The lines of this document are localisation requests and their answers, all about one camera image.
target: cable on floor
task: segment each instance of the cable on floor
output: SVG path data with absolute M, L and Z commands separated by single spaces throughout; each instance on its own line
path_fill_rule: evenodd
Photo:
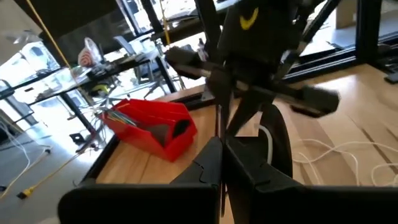
M 39 140 L 47 139 L 49 137 L 52 137 L 52 136 L 51 135 L 43 136 L 43 137 L 40 137 L 40 138 L 37 138 L 37 139 L 32 139 L 32 140 L 27 141 L 27 142 L 20 142 L 20 144 L 21 144 L 21 146 L 25 146 L 27 144 L 30 144 L 30 143 L 33 143 L 33 142 L 37 142 Z M 4 147 L 4 148 L 0 149 L 0 152 L 3 152 L 3 151 L 8 150 L 8 149 L 12 149 L 12 148 L 15 148 L 14 144 L 12 144 L 12 146 L 8 146 L 8 147 Z
M 316 172 L 316 170 L 315 170 L 315 168 L 314 168 L 314 166 L 312 164 L 314 162 L 318 162 L 319 160 L 325 158 L 325 156 L 329 155 L 331 152 L 339 152 L 339 153 L 342 153 L 342 154 L 347 154 L 347 155 L 351 156 L 354 159 L 354 162 L 355 162 L 355 172 L 354 172 L 354 174 L 355 174 L 355 179 L 356 179 L 356 185 L 360 186 L 360 182 L 359 182 L 359 162 L 358 162 L 357 158 L 354 156 L 354 154 L 352 154 L 350 152 L 345 152 L 345 150 L 347 150 L 347 149 L 339 149 L 341 147 L 349 146 L 349 145 L 352 145 L 352 144 L 367 144 L 367 145 L 375 145 L 375 146 L 383 147 L 383 148 L 388 149 L 388 150 L 393 151 L 393 152 L 398 152 L 397 149 L 394 149 L 394 148 L 392 148 L 390 146 L 387 146 L 387 145 L 384 145 L 384 144 L 381 144 L 381 143 L 377 143 L 377 142 L 353 141 L 353 142 L 346 142 L 346 143 L 340 144 L 339 146 L 331 147 L 331 146 L 325 144 L 324 142 L 321 142 L 321 141 L 316 140 L 316 139 L 301 139 L 301 140 L 299 140 L 299 142 L 306 142 L 306 141 L 307 142 L 316 142 L 316 143 L 321 144 L 322 146 L 325 146 L 325 147 L 327 147 L 329 149 L 326 152 L 324 152 L 322 155 L 316 157 L 315 159 L 309 159 L 304 154 L 302 154 L 301 152 L 298 153 L 298 154 L 301 155 L 302 157 L 304 157 L 304 159 L 305 159 L 304 161 L 301 161 L 301 160 L 298 160 L 298 159 L 293 159 L 293 161 L 296 162 L 296 163 L 309 164 L 311 169 L 312 169 L 312 171 L 313 171 L 313 173 L 315 174 L 315 178 L 316 178 L 318 184 L 321 184 L 320 183 L 320 179 L 318 178 L 317 172 Z M 393 187 L 395 187 L 395 186 L 398 185 L 398 175 L 396 175 L 394 177 L 393 181 L 391 181 L 391 182 L 389 182 L 387 184 L 384 184 L 384 185 L 377 184 L 376 180 L 374 178 L 374 173 L 376 172 L 376 170 L 378 170 L 378 169 L 380 169 L 382 167 L 391 167 L 391 166 L 398 166 L 398 163 L 380 164 L 380 165 L 375 166 L 372 169 L 371 178 L 372 178 L 372 183 L 373 183 L 374 186 L 376 186 L 376 187 L 382 187 L 382 186 L 393 186 Z
M 8 191 L 9 191 L 9 189 L 12 187 L 12 185 L 14 185 L 14 183 L 15 183 L 22 175 L 24 175 L 27 171 L 29 171 L 32 167 L 34 167 L 35 165 L 37 165 L 39 162 L 41 162 L 41 161 L 45 158 L 45 156 L 43 156 L 43 155 L 45 155 L 46 153 L 47 153 L 47 154 L 50 154 L 50 149 L 51 149 L 51 147 L 48 147 L 48 148 L 44 149 L 43 152 L 41 153 L 41 155 L 36 159 L 36 161 L 33 162 L 33 164 L 31 164 L 31 163 L 30 163 L 30 158 L 29 158 L 29 156 L 27 155 L 26 149 L 25 149 L 25 148 L 23 147 L 23 145 L 21 145 L 21 144 L 19 143 L 19 141 L 8 131 L 7 126 L 6 126 L 3 122 L 1 122 L 1 121 L 0 121 L 0 128 L 7 134 L 8 138 L 10 139 L 10 142 L 12 142 L 12 143 L 15 145 L 15 147 L 17 147 L 18 149 L 20 149 L 20 150 L 24 153 L 24 155 L 25 155 L 25 157 L 26 157 L 26 160 L 27 160 L 27 164 L 26 164 L 25 168 L 22 170 L 22 172 L 21 172 L 16 178 L 14 178 L 14 179 L 10 182 L 10 184 L 9 184 L 7 187 L 6 187 L 6 186 L 3 186 L 3 187 L 2 187 L 2 190 L 4 190 L 4 192 L 0 195 L 0 199 L 2 199 L 3 197 L 5 197 L 5 196 L 7 195 Z
M 72 161 L 74 161 L 77 157 L 83 155 L 84 153 L 87 152 L 91 152 L 92 149 L 85 151 L 83 150 L 81 153 L 74 155 L 72 158 L 70 158 L 69 160 L 67 160 L 64 164 L 62 164 L 57 170 L 55 170 L 54 172 L 52 172 L 51 174 L 49 174 L 48 176 L 44 177 L 42 180 L 40 180 L 37 184 L 29 187 L 28 189 L 25 189 L 21 192 L 19 192 L 19 194 L 17 194 L 17 197 L 19 197 L 20 199 L 25 199 L 27 197 L 30 197 L 32 195 L 32 193 L 34 192 L 34 190 L 42 185 L 45 181 L 49 180 L 51 177 L 53 177 L 55 174 L 57 174 L 58 172 L 60 172 L 66 165 L 68 165 L 69 163 L 71 163 Z

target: chair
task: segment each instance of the chair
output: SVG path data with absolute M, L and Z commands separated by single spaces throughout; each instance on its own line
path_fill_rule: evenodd
M 125 40 L 123 36 L 116 36 L 114 37 L 114 40 L 116 40 L 121 45 L 121 47 L 123 47 L 126 50 L 128 56 L 138 55 L 143 51 L 141 41 L 138 41 L 136 43 L 133 43 L 133 45 L 131 45 L 129 44 L 129 42 Z M 157 63 L 155 61 L 151 61 L 144 65 L 140 65 L 134 68 L 134 73 L 136 74 L 139 85 L 149 82 L 154 83 L 154 85 L 151 86 L 148 93 L 144 96 L 144 99 L 146 99 L 146 97 L 151 93 L 153 93 L 153 91 L 155 91 L 158 87 L 162 89 L 165 95 L 167 94 L 166 90 L 163 87 L 164 84 L 163 76 L 160 73 L 159 67 L 157 66 Z

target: wooden surface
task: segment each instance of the wooden surface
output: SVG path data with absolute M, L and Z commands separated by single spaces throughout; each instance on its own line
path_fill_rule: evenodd
M 333 147 L 350 141 L 379 142 L 398 149 L 398 89 L 383 80 L 384 74 L 369 65 L 360 65 L 332 73 L 307 84 L 317 84 L 327 89 L 338 90 L 341 103 L 338 111 L 320 119 L 311 119 L 291 112 L 280 101 L 275 104 L 281 110 L 289 131 L 294 159 L 302 159 L 299 152 L 309 159 L 316 158 L 327 149 L 312 142 L 302 143 L 299 139 L 317 139 Z M 214 134 L 215 108 L 209 106 L 192 111 L 198 128 L 194 144 L 174 163 L 151 156 L 123 142 L 116 148 L 109 162 L 100 173 L 97 183 L 142 184 L 168 183 L 183 171 Z M 259 122 L 260 113 L 255 115 L 239 135 L 257 134 L 254 124 Z M 397 162 L 398 153 L 372 145 L 351 145 L 347 151 L 353 153 L 359 162 L 361 185 L 371 185 L 370 171 L 387 162 Z M 354 161 L 347 155 L 334 152 L 314 163 L 320 183 L 309 165 L 293 164 L 294 179 L 307 185 L 355 185 Z M 378 183 L 388 183 L 398 174 L 396 168 L 386 167 L 376 173 Z M 229 206 L 222 223 L 233 223 Z

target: yellow logo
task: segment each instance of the yellow logo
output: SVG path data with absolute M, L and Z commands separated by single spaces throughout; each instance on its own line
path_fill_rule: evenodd
M 256 21 L 258 15 L 259 15 L 259 8 L 257 7 L 255 8 L 249 20 L 246 20 L 243 16 L 241 16 L 240 21 L 242 29 L 244 30 L 250 29 L 250 27 L 252 27 L 254 22 Z

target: black panel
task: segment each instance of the black panel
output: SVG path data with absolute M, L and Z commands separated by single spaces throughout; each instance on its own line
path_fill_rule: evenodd
M 85 182 L 62 197 L 59 219 L 62 223 L 218 223 L 221 157 L 221 141 L 213 137 L 170 184 L 95 184 L 86 179 L 96 175 L 90 169 Z
M 40 26 L 26 0 L 14 1 Z M 54 37 L 60 37 L 118 9 L 115 0 L 31 0 L 31 2 Z

